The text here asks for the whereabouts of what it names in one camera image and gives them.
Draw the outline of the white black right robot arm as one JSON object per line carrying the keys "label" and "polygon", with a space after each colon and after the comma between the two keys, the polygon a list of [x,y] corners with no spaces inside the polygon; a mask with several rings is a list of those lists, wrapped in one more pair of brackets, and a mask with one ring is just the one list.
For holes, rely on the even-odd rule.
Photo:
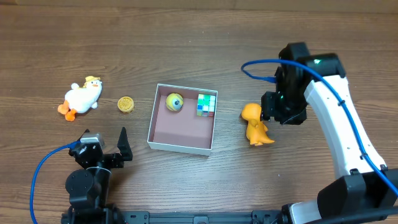
{"label": "white black right robot arm", "polygon": [[281,223],[367,223],[397,213],[397,170],[390,169],[366,134],[336,54],[311,55],[303,42],[279,53],[274,92],[261,99],[261,117],[302,124],[316,114],[333,159],[335,180],[317,198],[282,208]]}

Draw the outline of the white box pink interior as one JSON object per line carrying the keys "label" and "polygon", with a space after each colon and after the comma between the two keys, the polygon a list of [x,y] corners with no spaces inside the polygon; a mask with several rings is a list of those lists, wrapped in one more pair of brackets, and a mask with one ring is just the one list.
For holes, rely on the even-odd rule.
{"label": "white box pink interior", "polygon": [[[166,107],[171,93],[183,98],[179,111]],[[215,116],[197,115],[199,94],[218,96],[216,90],[159,83],[155,92],[147,143],[151,149],[209,156],[213,143]]]}

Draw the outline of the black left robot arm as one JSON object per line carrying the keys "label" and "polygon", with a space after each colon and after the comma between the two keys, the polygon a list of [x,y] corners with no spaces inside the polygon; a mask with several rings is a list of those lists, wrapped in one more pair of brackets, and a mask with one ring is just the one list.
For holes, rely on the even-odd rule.
{"label": "black left robot arm", "polygon": [[120,209],[107,202],[111,170],[123,168],[126,161],[133,159],[126,128],[121,130],[117,147],[119,152],[105,154],[102,135],[86,130],[69,149],[81,169],[66,179],[70,207],[62,214],[62,224],[127,223]]}

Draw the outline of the orange dinosaur figure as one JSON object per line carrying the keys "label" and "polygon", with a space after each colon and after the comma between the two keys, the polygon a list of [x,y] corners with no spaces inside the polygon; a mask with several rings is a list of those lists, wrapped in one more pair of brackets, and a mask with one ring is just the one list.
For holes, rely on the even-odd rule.
{"label": "orange dinosaur figure", "polygon": [[246,137],[250,145],[261,146],[263,144],[272,144],[275,142],[266,134],[268,128],[261,121],[261,106],[259,104],[246,104],[241,112],[241,117],[248,122]]}

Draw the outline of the yellow one-eyed ball toy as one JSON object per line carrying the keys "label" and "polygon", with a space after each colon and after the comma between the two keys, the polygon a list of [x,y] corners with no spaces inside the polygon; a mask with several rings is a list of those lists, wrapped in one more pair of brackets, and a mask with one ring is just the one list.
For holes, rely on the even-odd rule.
{"label": "yellow one-eyed ball toy", "polygon": [[180,111],[183,106],[183,97],[178,93],[171,93],[166,98],[166,107],[170,111]]}

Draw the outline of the colourful puzzle cube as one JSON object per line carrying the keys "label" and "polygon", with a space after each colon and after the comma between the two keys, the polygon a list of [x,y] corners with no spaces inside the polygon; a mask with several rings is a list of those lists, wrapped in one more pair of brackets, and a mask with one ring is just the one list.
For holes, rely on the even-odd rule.
{"label": "colourful puzzle cube", "polygon": [[213,117],[215,115],[216,96],[199,94],[197,100],[197,116]]}

